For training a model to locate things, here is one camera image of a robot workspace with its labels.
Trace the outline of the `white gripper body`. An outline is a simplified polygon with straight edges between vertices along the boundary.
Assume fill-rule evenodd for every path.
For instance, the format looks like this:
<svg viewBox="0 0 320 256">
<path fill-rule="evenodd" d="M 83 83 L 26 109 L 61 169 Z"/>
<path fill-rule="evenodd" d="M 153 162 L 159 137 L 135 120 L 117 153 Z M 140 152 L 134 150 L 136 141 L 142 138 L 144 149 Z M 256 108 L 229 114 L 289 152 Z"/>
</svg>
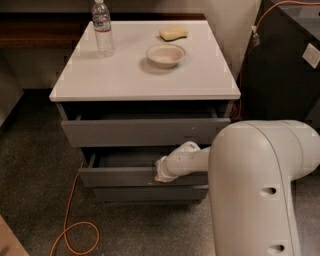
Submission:
<svg viewBox="0 0 320 256">
<path fill-rule="evenodd" d="M 160 159 L 155 163 L 156 171 L 157 171 L 156 176 L 161 177 L 161 178 L 164 178 L 164 179 L 167 179 L 168 181 L 170 180 L 170 182 L 172 182 L 172 181 L 174 181 L 174 180 L 177 179 L 177 176 L 171 174 L 171 173 L 168 171 L 168 168 L 167 168 L 167 166 L 166 166 L 165 160 L 166 160 L 166 156 L 160 158 Z"/>
</svg>

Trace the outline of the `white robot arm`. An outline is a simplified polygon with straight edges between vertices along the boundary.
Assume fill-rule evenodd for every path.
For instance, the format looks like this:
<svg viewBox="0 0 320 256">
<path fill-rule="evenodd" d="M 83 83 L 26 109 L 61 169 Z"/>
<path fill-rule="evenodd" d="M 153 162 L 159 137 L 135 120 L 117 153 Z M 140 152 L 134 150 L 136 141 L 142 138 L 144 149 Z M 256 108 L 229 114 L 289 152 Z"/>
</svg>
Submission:
<svg viewBox="0 0 320 256">
<path fill-rule="evenodd" d="M 201 149 L 186 142 L 156 162 L 156 179 L 208 173 L 216 256 L 301 256 L 291 183 L 320 163 L 320 136 L 295 120 L 241 121 Z"/>
</svg>

